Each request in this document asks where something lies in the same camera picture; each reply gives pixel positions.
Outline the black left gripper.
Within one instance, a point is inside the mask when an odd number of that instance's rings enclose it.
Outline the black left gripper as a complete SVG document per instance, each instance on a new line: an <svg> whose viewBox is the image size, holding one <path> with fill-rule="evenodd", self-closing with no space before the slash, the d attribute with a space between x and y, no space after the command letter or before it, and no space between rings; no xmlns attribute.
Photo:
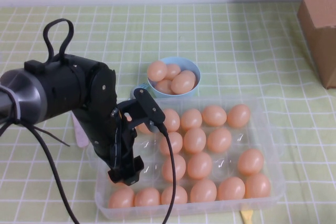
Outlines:
<svg viewBox="0 0 336 224"><path fill-rule="evenodd" d="M115 119L115 141L111 147L111 164L108 171L109 178L113 183L133 185L138 180L138 174L144 169L141 156L134 158L133 144L137 133L127 117L118 108L114 109L111 117Z"/></svg>

